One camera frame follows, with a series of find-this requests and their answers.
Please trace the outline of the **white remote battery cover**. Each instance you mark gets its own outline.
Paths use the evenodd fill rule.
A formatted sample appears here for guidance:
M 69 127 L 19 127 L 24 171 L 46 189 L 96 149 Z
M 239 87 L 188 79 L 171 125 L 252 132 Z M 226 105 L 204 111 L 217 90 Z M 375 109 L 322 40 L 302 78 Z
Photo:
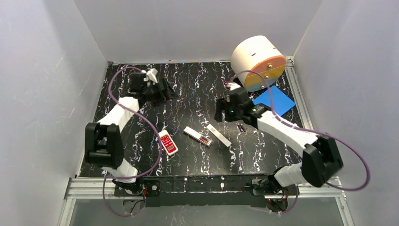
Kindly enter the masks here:
M 213 127 L 211 124 L 208 124 L 206 128 L 220 141 L 222 142 L 226 147 L 231 146 L 231 142 L 224 136 L 222 135 L 215 127 Z

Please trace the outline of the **red orange battery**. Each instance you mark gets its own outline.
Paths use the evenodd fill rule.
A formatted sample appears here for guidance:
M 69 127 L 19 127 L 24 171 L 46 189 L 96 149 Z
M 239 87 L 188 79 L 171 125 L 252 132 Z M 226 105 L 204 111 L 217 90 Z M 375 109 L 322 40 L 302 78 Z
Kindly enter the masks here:
M 200 137 L 200 140 L 201 140 L 202 143 L 204 143 L 204 144 L 209 144 L 209 141 L 210 141 L 207 137 L 204 137 L 204 136 L 201 136 L 201 137 Z

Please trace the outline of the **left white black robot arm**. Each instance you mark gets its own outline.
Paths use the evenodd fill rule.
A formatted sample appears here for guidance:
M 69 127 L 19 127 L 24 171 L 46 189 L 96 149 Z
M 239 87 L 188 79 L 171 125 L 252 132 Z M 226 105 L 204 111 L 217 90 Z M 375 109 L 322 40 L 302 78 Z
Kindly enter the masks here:
M 98 122 L 86 125 L 84 161 L 110 173 L 113 183 L 128 194 L 143 194 L 145 185 L 141 177 L 151 173 L 159 164 L 163 146 L 158 144 L 158 157 L 152 167 L 140 173 L 124 158 L 121 132 L 127 122 L 137 115 L 153 129 L 157 140 L 160 140 L 156 127 L 138 111 L 147 102 L 157 106 L 176 98 L 177 94 L 167 79 L 158 75 L 156 69 L 137 69 L 130 75 L 130 82 L 125 87 L 122 97 L 115 101 L 116 105 L 109 113 Z

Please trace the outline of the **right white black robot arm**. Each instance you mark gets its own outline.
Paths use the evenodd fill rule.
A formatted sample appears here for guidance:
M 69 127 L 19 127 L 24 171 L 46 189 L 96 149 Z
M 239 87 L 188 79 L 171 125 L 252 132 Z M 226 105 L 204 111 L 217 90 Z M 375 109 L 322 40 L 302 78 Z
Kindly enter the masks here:
M 333 138 L 305 131 L 280 118 L 270 107 L 255 105 L 248 92 L 236 83 L 230 84 L 226 98 L 216 101 L 214 119 L 217 122 L 242 120 L 274 136 L 301 156 L 300 163 L 279 167 L 266 178 L 247 183 L 255 196 L 285 192 L 289 186 L 304 183 L 321 187 L 343 167 L 343 160 Z

